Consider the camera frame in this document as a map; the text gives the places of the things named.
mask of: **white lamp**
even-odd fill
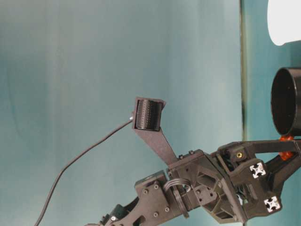
[[[301,0],[269,0],[268,29],[275,45],[301,40]]]

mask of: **white object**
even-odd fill
[[[273,196],[270,199],[264,200],[264,204],[266,205],[269,213],[280,209],[280,204],[279,204],[276,196]]]
[[[250,166],[250,171],[252,172],[253,177],[255,179],[266,174],[261,162],[255,164],[253,166]]]
[[[269,0],[268,29],[275,45],[301,40],[301,0]]]

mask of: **orange clip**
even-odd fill
[[[279,140],[281,141],[293,140],[293,136],[291,135],[281,136]],[[293,152],[279,152],[279,155],[283,161],[286,161],[293,157]]]

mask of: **bolt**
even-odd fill
[[[238,158],[240,159],[240,158],[243,157],[243,154],[242,154],[241,152],[238,152],[238,153],[236,154],[236,157],[238,157]]]

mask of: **black plastic part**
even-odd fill
[[[301,68],[281,68],[272,85],[271,111],[280,135],[301,135]]]

